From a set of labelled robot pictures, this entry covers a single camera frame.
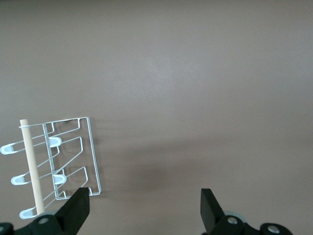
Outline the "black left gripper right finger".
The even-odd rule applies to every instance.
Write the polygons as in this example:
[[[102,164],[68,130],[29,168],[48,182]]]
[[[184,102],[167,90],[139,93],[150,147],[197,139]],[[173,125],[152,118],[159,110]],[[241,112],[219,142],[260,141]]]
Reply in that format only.
[[[238,216],[226,215],[209,188],[201,189],[201,218],[206,235],[292,235],[279,224],[264,223],[255,229]]]

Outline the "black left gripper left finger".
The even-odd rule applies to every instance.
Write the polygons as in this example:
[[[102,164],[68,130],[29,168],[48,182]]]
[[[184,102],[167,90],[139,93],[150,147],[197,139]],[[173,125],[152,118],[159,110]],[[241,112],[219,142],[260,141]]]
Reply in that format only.
[[[1,223],[0,233],[2,235],[76,235],[89,212],[89,190],[79,188],[56,213],[42,214],[17,230],[11,223]]]

